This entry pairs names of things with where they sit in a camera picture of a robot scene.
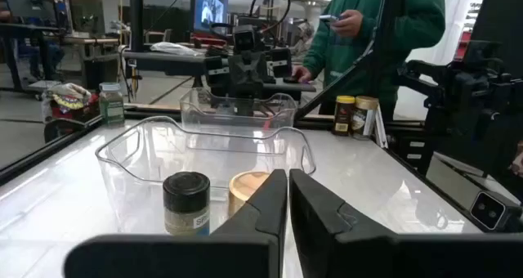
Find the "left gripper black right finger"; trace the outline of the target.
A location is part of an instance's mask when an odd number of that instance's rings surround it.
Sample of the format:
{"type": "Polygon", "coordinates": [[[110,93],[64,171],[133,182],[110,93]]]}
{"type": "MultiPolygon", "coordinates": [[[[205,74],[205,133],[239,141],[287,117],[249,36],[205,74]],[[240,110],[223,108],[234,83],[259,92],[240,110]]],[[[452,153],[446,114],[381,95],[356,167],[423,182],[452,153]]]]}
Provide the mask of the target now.
{"type": "Polygon", "coordinates": [[[523,278],[523,234],[399,234],[289,172],[304,278],[523,278]]]}

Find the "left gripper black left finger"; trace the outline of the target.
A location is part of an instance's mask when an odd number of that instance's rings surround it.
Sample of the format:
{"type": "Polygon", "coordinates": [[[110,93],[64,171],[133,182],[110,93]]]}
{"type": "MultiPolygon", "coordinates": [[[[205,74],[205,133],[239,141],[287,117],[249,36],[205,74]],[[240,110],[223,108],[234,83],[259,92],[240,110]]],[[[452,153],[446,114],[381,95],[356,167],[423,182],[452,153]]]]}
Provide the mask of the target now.
{"type": "Polygon", "coordinates": [[[99,235],[66,256],[65,278],[281,278],[288,179],[276,169],[210,235],[99,235]]]}

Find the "furikake jar tan lid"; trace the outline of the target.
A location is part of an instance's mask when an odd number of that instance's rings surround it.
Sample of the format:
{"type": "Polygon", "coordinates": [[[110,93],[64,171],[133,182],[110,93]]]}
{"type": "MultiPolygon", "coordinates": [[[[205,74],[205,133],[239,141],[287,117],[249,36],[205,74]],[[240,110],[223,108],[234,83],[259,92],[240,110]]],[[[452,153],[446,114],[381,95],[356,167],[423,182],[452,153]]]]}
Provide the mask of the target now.
{"type": "Polygon", "coordinates": [[[232,217],[270,176],[267,172],[245,172],[229,182],[228,215],[232,217]]]}
{"type": "Polygon", "coordinates": [[[357,96],[352,118],[352,131],[356,139],[369,139],[375,127],[379,102],[377,98],[357,96]]]}

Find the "black-lid spice jar blue label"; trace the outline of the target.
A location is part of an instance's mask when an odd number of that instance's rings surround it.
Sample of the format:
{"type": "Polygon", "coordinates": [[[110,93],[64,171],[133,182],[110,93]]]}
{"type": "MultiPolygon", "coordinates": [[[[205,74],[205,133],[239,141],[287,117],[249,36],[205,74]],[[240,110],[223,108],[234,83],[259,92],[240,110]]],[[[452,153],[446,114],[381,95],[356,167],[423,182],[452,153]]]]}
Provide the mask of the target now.
{"type": "Polygon", "coordinates": [[[164,225],[171,235],[209,235],[210,180],[197,172],[178,172],[163,182],[164,225]]]}

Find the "chili onion jar yellow lid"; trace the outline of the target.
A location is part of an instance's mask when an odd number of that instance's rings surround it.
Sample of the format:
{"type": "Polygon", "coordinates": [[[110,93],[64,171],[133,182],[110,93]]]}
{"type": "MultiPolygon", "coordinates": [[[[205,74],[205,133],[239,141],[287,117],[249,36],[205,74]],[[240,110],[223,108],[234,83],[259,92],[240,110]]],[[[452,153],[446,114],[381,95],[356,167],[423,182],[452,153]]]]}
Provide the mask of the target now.
{"type": "Polygon", "coordinates": [[[348,137],[351,135],[354,110],[354,96],[337,97],[332,130],[334,135],[342,137],[348,137]]]}

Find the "green-lid spice jar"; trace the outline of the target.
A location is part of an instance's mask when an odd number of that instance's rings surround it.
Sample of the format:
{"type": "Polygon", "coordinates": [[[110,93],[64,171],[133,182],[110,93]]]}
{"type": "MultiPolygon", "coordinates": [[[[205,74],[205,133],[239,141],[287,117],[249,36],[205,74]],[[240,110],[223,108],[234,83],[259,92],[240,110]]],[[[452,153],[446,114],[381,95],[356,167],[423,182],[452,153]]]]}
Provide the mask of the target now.
{"type": "Polygon", "coordinates": [[[101,83],[99,88],[100,112],[105,124],[110,127],[123,126],[125,118],[120,84],[101,83]]]}

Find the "person's hand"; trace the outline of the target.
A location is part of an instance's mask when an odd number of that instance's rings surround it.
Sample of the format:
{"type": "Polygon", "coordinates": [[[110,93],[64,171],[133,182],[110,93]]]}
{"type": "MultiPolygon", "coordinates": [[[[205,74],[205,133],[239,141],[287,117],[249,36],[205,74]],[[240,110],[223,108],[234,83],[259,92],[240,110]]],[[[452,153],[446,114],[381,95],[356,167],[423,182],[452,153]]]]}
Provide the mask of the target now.
{"type": "Polygon", "coordinates": [[[309,83],[312,80],[311,72],[302,65],[297,65],[293,67],[292,77],[298,83],[309,83]]]}
{"type": "Polygon", "coordinates": [[[361,29],[363,15],[357,10],[346,10],[340,19],[331,25],[332,30],[341,37],[356,37],[361,29]]]}

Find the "computer monitor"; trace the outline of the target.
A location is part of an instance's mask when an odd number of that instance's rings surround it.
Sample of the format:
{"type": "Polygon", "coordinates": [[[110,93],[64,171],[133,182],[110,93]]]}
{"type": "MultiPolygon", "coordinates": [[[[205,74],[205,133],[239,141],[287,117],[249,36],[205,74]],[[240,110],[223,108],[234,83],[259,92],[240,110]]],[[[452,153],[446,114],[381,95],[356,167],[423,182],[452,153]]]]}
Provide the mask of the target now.
{"type": "Polygon", "coordinates": [[[226,23],[228,0],[190,0],[193,31],[210,33],[210,24],[226,23]]]}

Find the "white plastic bag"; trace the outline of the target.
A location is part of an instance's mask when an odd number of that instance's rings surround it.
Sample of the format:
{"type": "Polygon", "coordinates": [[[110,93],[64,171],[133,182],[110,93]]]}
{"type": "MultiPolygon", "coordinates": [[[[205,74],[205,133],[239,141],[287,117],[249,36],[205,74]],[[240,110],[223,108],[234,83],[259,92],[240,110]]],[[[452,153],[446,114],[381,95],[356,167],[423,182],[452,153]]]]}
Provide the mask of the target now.
{"type": "Polygon", "coordinates": [[[150,50],[153,52],[163,52],[177,56],[201,56],[200,52],[197,52],[189,47],[180,45],[178,43],[154,43],[150,46],[150,50]]]}

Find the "white card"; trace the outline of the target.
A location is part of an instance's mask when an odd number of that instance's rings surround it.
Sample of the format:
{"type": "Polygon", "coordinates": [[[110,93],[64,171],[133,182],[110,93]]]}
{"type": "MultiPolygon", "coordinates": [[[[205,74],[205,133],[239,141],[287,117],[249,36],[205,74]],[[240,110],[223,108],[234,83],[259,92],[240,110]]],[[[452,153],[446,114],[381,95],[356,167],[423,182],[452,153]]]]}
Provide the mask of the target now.
{"type": "Polygon", "coordinates": [[[381,111],[380,105],[378,105],[378,108],[377,108],[376,114],[375,114],[374,135],[375,135],[376,143],[382,149],[387,149],[388,140],[387,140],[387,134],[386,134],[386,130],[385,130],[385,124],[384,124],[383,118],[382,118],[382,111],[381,111]]]}

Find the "wooden workbench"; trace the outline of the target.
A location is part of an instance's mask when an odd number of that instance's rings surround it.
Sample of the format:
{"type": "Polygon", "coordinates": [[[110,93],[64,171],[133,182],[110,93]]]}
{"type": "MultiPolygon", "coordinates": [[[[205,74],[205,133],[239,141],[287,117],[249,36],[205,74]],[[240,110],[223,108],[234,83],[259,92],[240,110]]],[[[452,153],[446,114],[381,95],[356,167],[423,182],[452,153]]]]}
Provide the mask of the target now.
{"type": "Polygon", "coordinates": [[[119,40],[116,38],[76,38],[61,34],[58,28],[35,25],[0,23],[3,39],[35,38],[41,53],[47,53],[47,42],[74,46],[78,52],[80,70],[63,69],[66,79],[76,79],[87,89],[98,88],[103,82],[117,82],[119,71],[119,40]]]}

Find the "person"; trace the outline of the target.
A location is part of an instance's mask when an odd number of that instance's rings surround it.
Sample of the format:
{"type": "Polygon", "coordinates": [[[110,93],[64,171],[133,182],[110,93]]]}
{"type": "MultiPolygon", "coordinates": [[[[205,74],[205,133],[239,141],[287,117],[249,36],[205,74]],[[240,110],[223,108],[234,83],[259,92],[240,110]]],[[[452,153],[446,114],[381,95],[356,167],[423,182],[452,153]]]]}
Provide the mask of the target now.
{"type": "MultiPolygon", "coordinates": [[[[339,16],[346,10],[363,15],[359,34],[348,38],[337,35],[330,24],[320,23],[302,62],[314,80],[324,75],[327,87],[363,54],[373,37],[382,0],[331,0],[325,15],[339,16]]],[[[390,50],[379,86],[378,99],[384,121],[393,120],[399,87],[393,83],[396,71],[411,51],[435,46],[445,32],[445,0],[405,0],[396,19],[390,50]]]]}

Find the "black equipment stand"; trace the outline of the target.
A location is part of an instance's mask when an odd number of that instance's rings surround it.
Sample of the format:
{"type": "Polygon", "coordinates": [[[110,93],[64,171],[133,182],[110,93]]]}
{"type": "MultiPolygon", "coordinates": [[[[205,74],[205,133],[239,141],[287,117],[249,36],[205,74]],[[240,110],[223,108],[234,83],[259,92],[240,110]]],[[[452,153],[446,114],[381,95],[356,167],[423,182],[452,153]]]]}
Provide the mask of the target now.
{"type": "Polygon", "coordinates": [[[409,61],[398,74],[427,97],[436,151],[523,186],[523,0],[482,0],[462,59],[409,61]]]}

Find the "black diagonal frame strut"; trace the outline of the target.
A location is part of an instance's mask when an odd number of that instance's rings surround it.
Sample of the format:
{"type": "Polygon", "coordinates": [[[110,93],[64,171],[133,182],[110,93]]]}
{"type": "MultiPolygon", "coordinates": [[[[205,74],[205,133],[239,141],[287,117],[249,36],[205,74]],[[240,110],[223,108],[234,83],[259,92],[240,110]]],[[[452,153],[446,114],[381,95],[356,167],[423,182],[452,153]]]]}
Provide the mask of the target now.
{"type": "Polygon", "coordinates": [[[393,37],[396,19],[403,10],[404,2],[405,0],[382,0],[373,37],[363,54],[318,96],[299,108],[294,117],[295,121],[305,118],[326,98],[337,92],[345,82],[352,80],[362,72],[369,75],[369,84],[364,93],[369,96],[378,96],[383,71],[386,63],[390,60],[388,57],[390,39],[393,37]]]}

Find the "black vertical post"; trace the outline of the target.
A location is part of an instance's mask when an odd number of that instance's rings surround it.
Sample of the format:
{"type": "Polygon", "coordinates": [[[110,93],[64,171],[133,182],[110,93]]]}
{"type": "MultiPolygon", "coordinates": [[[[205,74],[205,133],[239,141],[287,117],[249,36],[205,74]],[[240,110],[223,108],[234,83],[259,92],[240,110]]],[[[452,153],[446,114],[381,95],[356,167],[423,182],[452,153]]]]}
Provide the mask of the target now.
{"type": "Polygon", "coordinates": [[[144,44],[143,30],[143,0],[129,0],[131,41],[130,47],[134,52],[142,52],[144,44]]]}

